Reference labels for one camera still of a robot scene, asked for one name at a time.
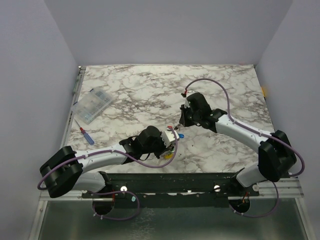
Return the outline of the yellow key tag with key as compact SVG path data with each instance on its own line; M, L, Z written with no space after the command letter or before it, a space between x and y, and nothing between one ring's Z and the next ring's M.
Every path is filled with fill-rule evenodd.
M165 160L167 160L167 159L172 158L173 155L174 155L173 153L171 153L171 154L165 154L165 155L163 156L163 158L164 158Z

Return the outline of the silver key organiser with rings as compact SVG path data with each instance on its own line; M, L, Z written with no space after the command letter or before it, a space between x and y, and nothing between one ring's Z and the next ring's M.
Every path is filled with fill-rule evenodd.
M160 165L168 162L172 158L172 156L174 155L174 152L175 152L175 147L171 147L168 151L166 151L165 153L163 153L159 157L156 165L160 166Z

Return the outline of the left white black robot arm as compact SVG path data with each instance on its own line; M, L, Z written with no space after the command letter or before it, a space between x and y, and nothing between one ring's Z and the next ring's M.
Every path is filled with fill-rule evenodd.
M75 189L94 192L101 198L106 197L111 186L106 175L97 172L97 169L132 162L153 168L153 165L141 160L141 156L153 154L160 158L169 150L176 153L179 139L179 134L171 126L166 131L148 126L139 135L98 150L77 152L69 145L64 146L40 167L42 179L37 188L48 191L51 198L61 197Z

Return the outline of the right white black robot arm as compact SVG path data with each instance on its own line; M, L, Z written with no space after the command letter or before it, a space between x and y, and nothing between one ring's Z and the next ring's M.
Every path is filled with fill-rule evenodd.
M277 182L287 177L290 168L297 162L290 141L283 131L268 132L231 119L228 112L219 108L211 109L199 92L186 97L180 110L179 124L183 127L198 126L226 135L258 154L257 163L237 172L235 180L230 182L229 189L236 196L242 195L253 184Z

